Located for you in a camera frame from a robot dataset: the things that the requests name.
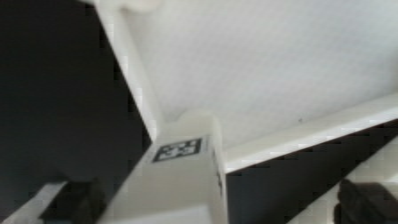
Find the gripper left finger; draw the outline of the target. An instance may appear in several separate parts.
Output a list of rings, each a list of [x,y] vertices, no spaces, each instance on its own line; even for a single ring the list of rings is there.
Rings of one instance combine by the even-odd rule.
[[[66,185],[66,182],[48,182],[37,193],[34,194],[30,200],[16,209],[5,220],[0,224],[44,224],[39,216],[46,210],[46,207],[52,203],[55,195],[60,192],[60,189]]]

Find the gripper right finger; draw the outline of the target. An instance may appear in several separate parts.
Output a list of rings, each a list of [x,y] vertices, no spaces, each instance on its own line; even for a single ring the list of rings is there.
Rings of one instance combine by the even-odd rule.
[[[398,224],[398,198],[380,183],[341,181],[334,224]]]

